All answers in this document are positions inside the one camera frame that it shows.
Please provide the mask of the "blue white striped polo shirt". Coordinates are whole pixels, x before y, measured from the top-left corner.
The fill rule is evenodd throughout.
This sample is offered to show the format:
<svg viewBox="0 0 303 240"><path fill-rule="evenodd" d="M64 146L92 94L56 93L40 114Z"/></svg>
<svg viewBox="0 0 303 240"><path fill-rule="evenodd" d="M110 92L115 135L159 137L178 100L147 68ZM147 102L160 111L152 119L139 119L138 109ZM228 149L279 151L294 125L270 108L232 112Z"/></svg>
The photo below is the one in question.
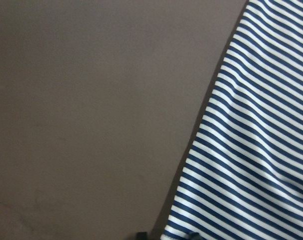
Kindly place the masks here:
<svg viewBox="0 0 303 240"><path fill-rule="evenodd" d="M303 0L250 0L161 238L303 240Z"/></svg>

